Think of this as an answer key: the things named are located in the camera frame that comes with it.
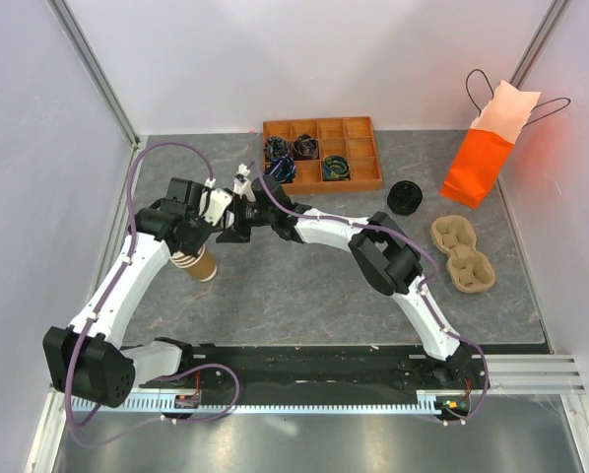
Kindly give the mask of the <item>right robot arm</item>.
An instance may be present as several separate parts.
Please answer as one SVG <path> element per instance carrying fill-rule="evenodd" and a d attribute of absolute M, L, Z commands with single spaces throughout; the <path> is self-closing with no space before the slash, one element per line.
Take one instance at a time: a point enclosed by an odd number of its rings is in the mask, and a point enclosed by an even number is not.
<path fill-rule="evenodd" d="M 254 228 L 269 227 L 281 239 L 320 244 L 348 252 L 368 284 L 391 298 L 420 336 L 432 380 L 449 388 L 467 378 L 472 356 L 481 366 L 475 384 L 488 389 L 489 366 L 483 349 L 460 335 L 443 315 L 424 275 L 427 253 L 384 212 L 348 218 L 296 203 L 269 176 L 249 180 L 242 174 L 226 191 L 228 206 L 218 242 L 248 242 Z"/>

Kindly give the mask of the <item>stack of black lids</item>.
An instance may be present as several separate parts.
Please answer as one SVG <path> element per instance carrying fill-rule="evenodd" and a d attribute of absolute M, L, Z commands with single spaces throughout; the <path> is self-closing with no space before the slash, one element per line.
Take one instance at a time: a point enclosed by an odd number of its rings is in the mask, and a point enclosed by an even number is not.
<path fill-rule="evenodd" d="M 389 209 L 400 216 L 409 216 L 417 211 L 423 202 L 423 192 L 414 182 L 400 180 L 394 183 L 387 195 Z"/>

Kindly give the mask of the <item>stack of paper cups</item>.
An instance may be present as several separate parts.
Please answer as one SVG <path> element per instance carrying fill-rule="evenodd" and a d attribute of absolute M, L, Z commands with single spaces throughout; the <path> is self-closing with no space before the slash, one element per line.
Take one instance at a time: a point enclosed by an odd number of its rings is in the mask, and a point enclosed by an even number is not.
<path fill-rule="evenodd" d="M 212 280 L 218 271 L 217 262 L 205 245 L 201 246 L 197 256 L 177 251 L 170 257 L 170 261 L 174 266 L 202 283 Z"/>

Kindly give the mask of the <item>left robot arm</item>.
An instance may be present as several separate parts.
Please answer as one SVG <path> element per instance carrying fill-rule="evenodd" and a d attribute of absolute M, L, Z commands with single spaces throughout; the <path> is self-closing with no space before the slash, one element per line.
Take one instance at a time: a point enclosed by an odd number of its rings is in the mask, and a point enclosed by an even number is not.
<path fill-rule="evenodd" d="M 42 348 L 54 388 L 115 408 L 133 387 L 163 377 L 184 387 L 195 364 L 175 342 L 154 341 L 124 349 L 137 305 L 168 263 L 199 282 L 217 274 L 206 248 L 215 232 L 232 222 L 232 193 L 206 183 L 175 178 L 158 207 L 133 215 L 121 252 L 90 301 L 65 328 L 51 327 Z"/>

